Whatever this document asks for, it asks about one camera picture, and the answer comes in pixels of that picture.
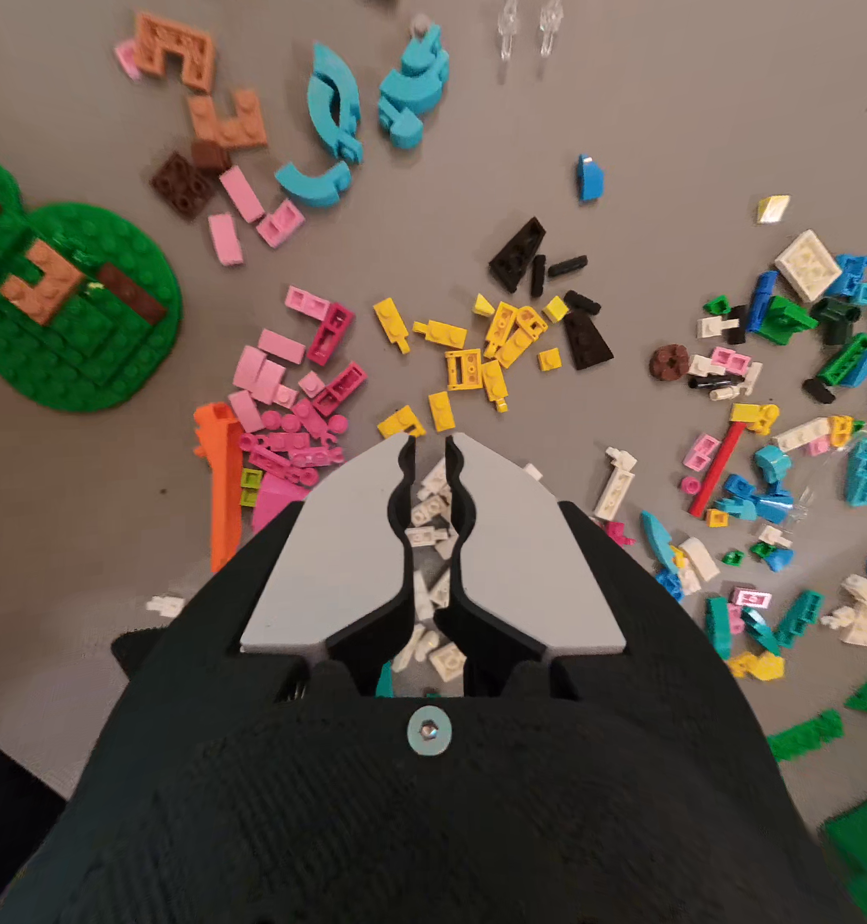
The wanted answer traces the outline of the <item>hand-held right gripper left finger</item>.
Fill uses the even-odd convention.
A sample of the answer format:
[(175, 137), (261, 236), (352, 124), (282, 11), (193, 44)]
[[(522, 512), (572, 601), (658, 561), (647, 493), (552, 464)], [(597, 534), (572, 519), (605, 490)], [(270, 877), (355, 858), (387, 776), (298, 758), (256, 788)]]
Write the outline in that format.
[(352, 458), (302, 502), (241, 634), (245, 655), (347, 667), (374, 693), (415, 625), (406, 530), (416, 440), (400, 433)]

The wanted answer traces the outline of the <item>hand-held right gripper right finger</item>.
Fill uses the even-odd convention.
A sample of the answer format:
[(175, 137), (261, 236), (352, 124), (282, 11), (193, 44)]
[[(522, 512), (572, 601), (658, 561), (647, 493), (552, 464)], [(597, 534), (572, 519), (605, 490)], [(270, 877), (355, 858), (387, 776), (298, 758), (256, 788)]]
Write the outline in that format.
[(456, 532), (437, 627), (466, 657), (468, 695), (496, 695), (525, 663), (624, 653), (626, 641), (563, 506), (472, 437), (446, 440)]

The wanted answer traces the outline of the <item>pile of yellow bricks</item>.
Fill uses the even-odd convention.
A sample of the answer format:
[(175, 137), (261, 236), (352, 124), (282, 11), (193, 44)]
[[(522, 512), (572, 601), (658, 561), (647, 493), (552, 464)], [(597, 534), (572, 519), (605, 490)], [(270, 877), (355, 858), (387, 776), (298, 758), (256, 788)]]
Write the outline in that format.
[[(387, 298), (372, 306), (387, 340), (403, 355), (409, 353), (408, 328), (395, 306)], [(487, 401), (498, 413), (509, 410), (505, 373), (524, 353), (543, 337), (553, 324), (581, 320), (564, 299), (555, 296), (542, 310), (532, 306), (514, 307), (500, 302), (495, 307), (479, 294), (473, 308), (477, 316), (485, 317), (489, 325), (484, 349), (467, 347), (469, 331), (443, 321), (427, 320), (413, 323), (412, 330), (424, 341), (444, 350), (446, 389), (428, 395), (434, 429), (445, 433), (455, 428), (451, 395), (484, 390)], [(552, 372), (562, 367), (559, 348), (544, 349), (536, 354), (539, 370)], [(410, 406), (395, 410), (377, 425), (383, 438), (397, 433), (421, 437), (425, 428)]]

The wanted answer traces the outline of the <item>grey desk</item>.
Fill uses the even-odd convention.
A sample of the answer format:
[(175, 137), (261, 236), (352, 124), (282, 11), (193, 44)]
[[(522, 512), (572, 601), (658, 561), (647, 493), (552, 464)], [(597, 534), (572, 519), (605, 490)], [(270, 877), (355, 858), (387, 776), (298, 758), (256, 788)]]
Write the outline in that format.
[[(547, 60), (541, 2), (520, 2), (508, 63), (502, 2), (0, 2), (0, 164), (28, 206), (85, 202), (128, 218), (178, 277), (184, 319), (149, 384), (107, 412), (68, 415), (0, 376), (0, 748), (63, 796), (78, 782), (125, 678), (109, 643), (154, 624), (152, 595), (188, 599), (209, 576), (209, 470), (194, 456), (193, 410), (225, 400), (243, 347), (270, 328), (302, 342), (314, 322), (284, 305), (289, 285), (357, 315), (331, 377), (368, 373), (345, 413), (347, 458), (379, 442), (377, 424), (445, 387), (440, 351), (416, 336), (402, 356), (372, 304), (393, 297), (408, 324), (471, 327), (477, 294), (500, 287), (487, 264), (536, 216), (550, 262), (586, 269), (546, 292), (601, 304), (613, 359), (541, 373), (529, 354), (507, 375), (509, 412), (452, 398), (460, 432), (517, 465), (532, 463), (559, 499), (589, 511), (611, 464), (635, 456), (619, 513), (643, 570), (654, 560), (640, 512), (714, 557), (756, 525), (710, 529), (686, 512), (681, 461), (700, 433), (725, 431), (728, 402), (648, 373), (650, 353), (695, 337), (716, 295), (748, 300), (758, 275), (804, 230), (833, 253), (867, 255), (867, 2), (564, 2)], [(131, 81), (113, 47), (147, 8), (212, 34), (217, 106), (259, 92), (269, 148), (239, 156), (269, 206), (275, 171), (331, 165), (308, 117), (312, 46), (352, 68), (363, 164), (328, 211), (277, 250), (239, 222), (244, 265), (224, 268), (206, 220), (188, 223), (148, 181), (189, 136), (179, 76)], [(450, 78), (416, 149), (378, 123), (379, 88), (423, 15), (442, 29)], [(605, 174), (578, 200), (576, 168)], [(755, 222), (760, 199), (789, 194), (783, 220)]]

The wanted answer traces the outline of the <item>pile of white bricks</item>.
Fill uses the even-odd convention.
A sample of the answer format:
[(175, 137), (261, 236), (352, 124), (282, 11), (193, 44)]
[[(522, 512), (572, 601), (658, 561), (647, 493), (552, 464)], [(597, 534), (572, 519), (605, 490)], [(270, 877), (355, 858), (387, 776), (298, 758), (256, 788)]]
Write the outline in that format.
[(412, 554), (413, 626), (408, 642), (382, 675), (397, 696), (457, 696), (462, 692), (465, 656), (436, 624), (450, 602), (450, 569), (458, 538), (444, 458), (416, 485), (406, 537)]

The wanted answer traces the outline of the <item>orange brick separator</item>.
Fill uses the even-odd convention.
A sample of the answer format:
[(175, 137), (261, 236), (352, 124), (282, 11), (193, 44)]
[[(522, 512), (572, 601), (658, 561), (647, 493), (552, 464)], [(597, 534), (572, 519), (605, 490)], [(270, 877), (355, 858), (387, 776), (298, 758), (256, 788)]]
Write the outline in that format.
[(220, 571), (242, 542), (243, 429), (232, 408), (215, 402), (194, 410), (193, 453), (211, 472), (210, 569)]

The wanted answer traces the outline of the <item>pile of pink bricks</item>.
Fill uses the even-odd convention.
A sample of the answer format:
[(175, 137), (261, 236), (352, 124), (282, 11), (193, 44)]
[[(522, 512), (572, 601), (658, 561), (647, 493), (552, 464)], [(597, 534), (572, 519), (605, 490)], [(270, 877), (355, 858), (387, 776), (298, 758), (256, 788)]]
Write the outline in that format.
[(243, 429), (243, 468), (265, 473), (255, 508), (242, 507), (254, 534), (345, 463), (346, 405), (368, 383), (353, 360), (323, 375), (355, 322), (352, 311), (296, 286), (284, 304), (316, 321), (312, 341), (261, 330), (257, 342), (243, 348), (229, 394)]

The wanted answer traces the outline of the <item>dark brown wedge brick plate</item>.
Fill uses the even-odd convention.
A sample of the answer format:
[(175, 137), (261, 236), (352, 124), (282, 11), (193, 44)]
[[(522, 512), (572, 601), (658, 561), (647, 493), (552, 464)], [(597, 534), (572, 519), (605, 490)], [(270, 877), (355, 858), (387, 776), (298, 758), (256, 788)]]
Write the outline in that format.
[(578, 372), (604, 364), (613, 353), (596, 328), (592, 316), (582, 309), (572, 309), (563, 319), (574, 369)]

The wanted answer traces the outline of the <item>green brick plant model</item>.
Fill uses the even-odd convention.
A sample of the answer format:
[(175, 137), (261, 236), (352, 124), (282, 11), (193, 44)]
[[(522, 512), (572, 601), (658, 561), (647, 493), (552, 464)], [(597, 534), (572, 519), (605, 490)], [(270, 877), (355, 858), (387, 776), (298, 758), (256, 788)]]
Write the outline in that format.
[(66, 412), (116, 407), (169, 355), (182, 308), (137, 225), (86, 203), (29, 211), (0, 165), (0, 375), (18, 392)]

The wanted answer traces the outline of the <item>green toothed brick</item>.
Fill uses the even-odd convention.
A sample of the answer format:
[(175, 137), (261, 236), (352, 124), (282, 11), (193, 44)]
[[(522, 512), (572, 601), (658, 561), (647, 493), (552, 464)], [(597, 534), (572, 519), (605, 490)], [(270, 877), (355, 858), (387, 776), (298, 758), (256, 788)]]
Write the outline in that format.
[(767, 744), (777, 763), (792, 761), (816, 752), (844, 735), (838, 710), (824, 710), (806, 722), (769, 735)]

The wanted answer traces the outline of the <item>pink curved brick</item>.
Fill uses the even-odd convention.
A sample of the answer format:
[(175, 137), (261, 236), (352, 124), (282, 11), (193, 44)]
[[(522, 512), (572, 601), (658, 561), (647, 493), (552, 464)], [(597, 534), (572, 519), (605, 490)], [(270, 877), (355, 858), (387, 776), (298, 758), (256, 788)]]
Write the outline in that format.
[(243, 266), (244, 255), (235, 219), (230, 213), (207, 217), (210, 237), (219, 263), (227, 268)]
[(240, 166), (234, 165), (223, 172), (219, 181), (246, 223), (257, 223), (265, 216), (266, 210)]

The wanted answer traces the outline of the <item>pink studded brick plate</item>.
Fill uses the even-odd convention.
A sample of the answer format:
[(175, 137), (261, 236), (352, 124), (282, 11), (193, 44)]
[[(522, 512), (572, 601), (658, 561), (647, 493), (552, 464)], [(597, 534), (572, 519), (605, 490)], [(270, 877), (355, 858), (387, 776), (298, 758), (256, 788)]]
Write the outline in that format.
[(258, 235), (271, 249), (277, 249), (289, 240), (305, 223), (305, 216), (289, 198), (278, 208), (265, 214), (256, 225)]

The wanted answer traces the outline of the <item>brown square brick plate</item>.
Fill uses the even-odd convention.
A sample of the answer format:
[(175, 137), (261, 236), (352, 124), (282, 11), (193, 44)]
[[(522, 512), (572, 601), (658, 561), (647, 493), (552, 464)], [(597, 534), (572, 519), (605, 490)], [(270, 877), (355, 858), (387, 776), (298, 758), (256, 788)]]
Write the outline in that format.
[(186, 221), (195, 220), (216, 192), (209, 179), (177, 151), (155, 170), (149, 186)]

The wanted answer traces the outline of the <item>pile of mixed colour bricks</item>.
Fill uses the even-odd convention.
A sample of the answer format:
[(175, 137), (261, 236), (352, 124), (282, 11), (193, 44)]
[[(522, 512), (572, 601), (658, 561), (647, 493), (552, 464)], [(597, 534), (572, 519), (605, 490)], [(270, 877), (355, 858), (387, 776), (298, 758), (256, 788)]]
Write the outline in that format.
[[(738, 401), (752, 396), (763, 364), (733, 345), (740, 345), (742, 334), (755, 334), (787, 346), (795, 334), (819, 329), (823, 343), (836, 351), (802, 389), (811, 400), (830, 406), (841, 389), (867, 379), (867, 332), (854, 330), (867, 307), (866, 270), (867, 256), (833, 256), (807, 230), (776, 257), (774, 270), (759, 276), (748, 306), (732, 307), (723, 296), (705, 304), (698, 338), (731, 334), (727, 346), (714, 348), (709, 356), (691, 355), (681, 345), (665, 346), (650, 362), (653, 377), (660, 381), (685, 378), (712, 401), (732, 400), (726, 435), (701, 433), (696, 438), (684, 456), (688, 476), (680, 487), (691, 500), (688, 512), (710, 528), (728, 526), (732, 519), (762, 521), (750, 552), (774, 573), (792, 564), (790, 533), (814, 497), (809, 487), (798, 496), (785, 487), (793, 453), (843, 457), (843, 501), (850, 509), (865, 508), (867, 422), (850, 415), (821, 415), (773, 434), (778, 406)], [(804, 590), (772, 627), (764, 615), (771, 594), (737, 586), (729, 599), (707, 600), (704, 629), (734, 676), (778, 679), (784, 675), (784, 653), (816, 623), (838, 632), (845, 644), (867, 648), (867, 577), (848, 577), (843, 587), (851, 606), (822, 616), (823, 596)]]

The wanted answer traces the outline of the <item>light blue brick cluster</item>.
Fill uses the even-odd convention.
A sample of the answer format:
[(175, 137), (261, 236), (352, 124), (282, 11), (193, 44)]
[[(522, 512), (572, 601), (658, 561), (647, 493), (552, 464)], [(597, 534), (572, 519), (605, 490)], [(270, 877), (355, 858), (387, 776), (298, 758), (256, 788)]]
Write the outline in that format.
[(449, 78), (441, 27), (426, 16), (415, 17), (398, 67), (379, 88), (378, 123), (394, 148), (409, 152), (421, 144), (422, 118), (439, 105)]

